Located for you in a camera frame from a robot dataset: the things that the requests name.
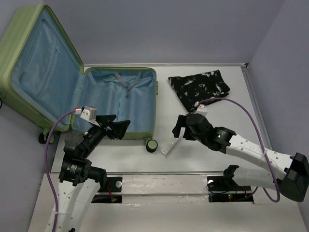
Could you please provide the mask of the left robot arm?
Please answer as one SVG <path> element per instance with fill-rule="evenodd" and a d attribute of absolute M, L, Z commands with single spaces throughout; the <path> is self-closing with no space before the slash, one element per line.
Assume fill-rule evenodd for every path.
<path fill-rule="evenodd" d="M 106 188 L 106 170 L 93 167 L 88 156 L 104 137 L 121 140 L 130 120 L 115 122 L 116 115 L 97 116 L 88 131 L 71 131 L 65 138 L 64 157 L 55 204 L 47 232 L 77 232 L 98 191 Z"/>

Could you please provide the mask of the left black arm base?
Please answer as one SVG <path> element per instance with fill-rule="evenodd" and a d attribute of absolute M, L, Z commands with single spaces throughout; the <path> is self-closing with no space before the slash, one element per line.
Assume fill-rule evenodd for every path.
<path fill-rule="evenodd" d="M 122 176 L 107 176 L 107 183 L 95 194 L 92 203 L 122 203 Z"/>

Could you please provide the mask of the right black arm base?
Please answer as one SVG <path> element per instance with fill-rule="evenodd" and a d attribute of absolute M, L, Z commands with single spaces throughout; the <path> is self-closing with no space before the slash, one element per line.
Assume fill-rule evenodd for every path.
<path fill-rule="evenodd" d="M 206 190 L 210 203 L 254 202 L 250 186 L 239 186 L 223 176 L 207 177 Z"/>

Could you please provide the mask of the green hard-shell suitcase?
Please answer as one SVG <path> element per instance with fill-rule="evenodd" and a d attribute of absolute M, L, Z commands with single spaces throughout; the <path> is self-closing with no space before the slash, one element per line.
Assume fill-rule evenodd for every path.
<path fill-rule="evenodd" d="M 129 120 L 125 139 L 154 140 L 158 81 L 148 67 L 84 64 L 52 9 L 44 3 L 17 8 L 0 41 L 0 100 L 42 128 L 44 144 L 57 131 L 87 131 L 90 123 L 67 116 L 77 107 Z"/>

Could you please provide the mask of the white rectangular box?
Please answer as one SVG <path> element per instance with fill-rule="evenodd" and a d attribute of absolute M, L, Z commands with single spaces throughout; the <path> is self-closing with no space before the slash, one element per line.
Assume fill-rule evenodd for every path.
<path fill-rule="evenodd" d="M 178 138 L 172 138 L 170 142 L 168 142 L 166 145 L 164 145 L 160 153 L 167 158 L 170 152 L 173 150 L 173 148 L 179 143 L 179 141 L 183 138 L 184 133 L 181 132 Z"/>

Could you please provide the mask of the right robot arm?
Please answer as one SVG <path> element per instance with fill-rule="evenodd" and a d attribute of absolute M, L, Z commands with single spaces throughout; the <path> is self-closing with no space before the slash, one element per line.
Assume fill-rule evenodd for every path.
<path fill-rule="evenodd" d="M 246 160 L 258 167 L 248 170 L 239 165 L 229 165 L 224 170 L 222 184 L 226 189 L 237 186 L 255 186 L 278 190 L 284 197 L 303 202 L 309 187 L 309 161 L 301 153 L 282 154 L 263 150 L 225 127 L 214 127 L 205 116 L 198 113 L 179 115 L 172 130 L 175 138 L 184 129 L 184 139 L 199 141 L 213 151 Z"/>

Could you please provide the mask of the black white patterned garment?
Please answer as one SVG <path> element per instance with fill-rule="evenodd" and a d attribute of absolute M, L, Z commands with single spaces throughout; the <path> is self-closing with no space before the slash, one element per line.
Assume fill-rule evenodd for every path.
<path fill-rule="evenodd" d="M 219 70 L 185 77 L 173 76 L 169 77 L 168 81 L 188 112 L 193 110 L 196 102 L 207 100 L 205 105 L 212 104 L 216 101 L 211 101 L 210 98 L 226 97 L 230 91 Z"/>

